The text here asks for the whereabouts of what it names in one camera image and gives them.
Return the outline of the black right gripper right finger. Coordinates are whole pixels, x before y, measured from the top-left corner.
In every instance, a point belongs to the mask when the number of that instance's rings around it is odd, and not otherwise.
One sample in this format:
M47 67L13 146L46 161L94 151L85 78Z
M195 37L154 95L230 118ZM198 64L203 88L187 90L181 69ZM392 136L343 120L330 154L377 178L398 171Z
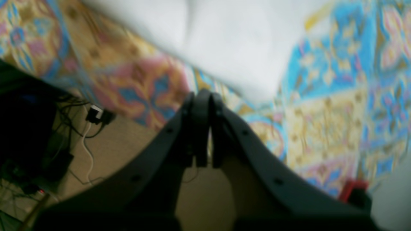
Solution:
M378 231L371 212L303 180L263 145L220 95L209 100L212 161L232 186L235 231Z

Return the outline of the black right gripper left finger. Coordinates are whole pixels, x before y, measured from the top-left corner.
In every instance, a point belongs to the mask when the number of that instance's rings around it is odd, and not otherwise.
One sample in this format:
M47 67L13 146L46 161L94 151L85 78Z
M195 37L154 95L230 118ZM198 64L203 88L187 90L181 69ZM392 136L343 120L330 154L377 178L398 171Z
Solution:
M180 231L174 215L182 176L207 165L210 91L190 93L176 115L128 165L40 213L34 231Z

